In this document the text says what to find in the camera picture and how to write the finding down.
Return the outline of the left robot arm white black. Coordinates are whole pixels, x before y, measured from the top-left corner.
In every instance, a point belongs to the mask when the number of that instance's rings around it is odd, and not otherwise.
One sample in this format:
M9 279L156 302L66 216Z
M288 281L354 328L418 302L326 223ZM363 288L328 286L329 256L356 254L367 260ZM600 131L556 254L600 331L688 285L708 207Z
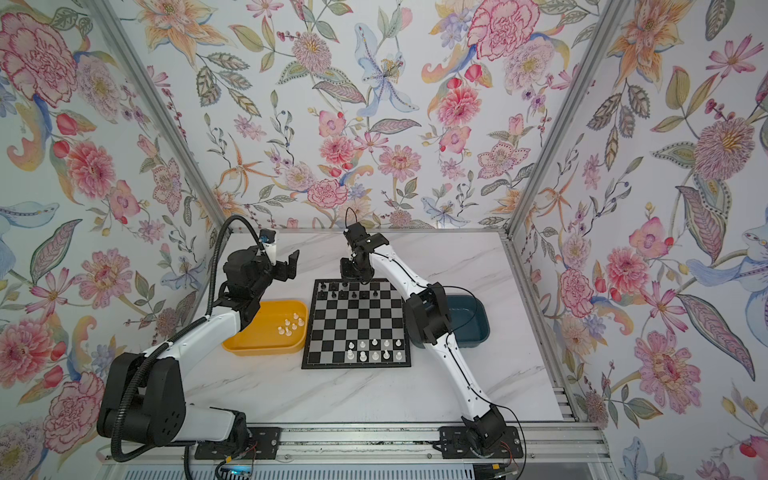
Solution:
M299 255L294 251L279 261L274 248L256 246L231 253L209 312L153 348L115 358L96 424L98 434L110 439L114 457L122 455L123 442L145 451L246 441L243 413L193 405L185 398L184 379L212 350L250 325L273 282L295 278Z

